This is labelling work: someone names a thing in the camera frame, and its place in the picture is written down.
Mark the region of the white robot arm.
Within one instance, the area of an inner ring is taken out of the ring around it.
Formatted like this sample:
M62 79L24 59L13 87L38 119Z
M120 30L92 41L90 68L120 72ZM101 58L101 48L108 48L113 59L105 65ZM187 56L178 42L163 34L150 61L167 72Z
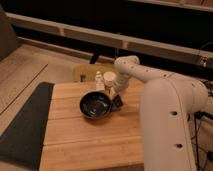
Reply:
M140 96L144 171L197 171L187 117L203 110L208 89L195 78L142 66L136 56L119 57L114 87L130 78L143 83Z

